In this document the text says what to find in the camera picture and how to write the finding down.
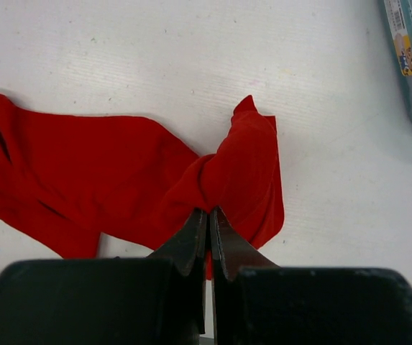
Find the sticker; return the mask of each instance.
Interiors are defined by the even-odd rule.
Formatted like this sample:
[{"label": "sticker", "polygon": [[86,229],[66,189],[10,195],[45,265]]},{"label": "sticker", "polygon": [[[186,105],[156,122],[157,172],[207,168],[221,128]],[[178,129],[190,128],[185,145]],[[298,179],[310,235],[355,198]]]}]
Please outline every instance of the sticker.
[{"label": "sticker", "polygon": [[400,0],[384,0],[384,2],[400,71],[403,75],[410,76],[412,75],[412,47],[402,13],[402,4]]}]

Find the white surface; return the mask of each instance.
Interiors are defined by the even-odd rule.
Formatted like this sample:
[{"label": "white surface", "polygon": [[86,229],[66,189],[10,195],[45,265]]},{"label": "white surface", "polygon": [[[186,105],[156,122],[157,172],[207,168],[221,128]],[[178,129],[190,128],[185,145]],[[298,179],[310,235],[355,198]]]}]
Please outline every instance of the white surface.
[{"label": "white surface", "polygon": [[[0,0],[0,91],[40,111],[146,114],[201,154],[251,93],[278,117],[286,209],[262,252],[412,283],[412,126],[392,63],[374,0]],[[56,255],[0,221],[0,270],[35,257]]]}]

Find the red fabric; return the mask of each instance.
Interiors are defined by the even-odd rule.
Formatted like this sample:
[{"label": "red fabric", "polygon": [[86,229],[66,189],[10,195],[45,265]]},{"label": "red fabric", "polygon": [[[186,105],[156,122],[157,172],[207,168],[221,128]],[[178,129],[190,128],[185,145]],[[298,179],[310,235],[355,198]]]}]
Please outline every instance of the red fabric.
[{"label": "red fabric", "polygon": [[60,256],[95,257],[101,232],[157,249],[217,205],[257,248],[283,225],[275,118],[252,97],[199,157],[144,117],[41,114],[0,94],[0,219]]}]

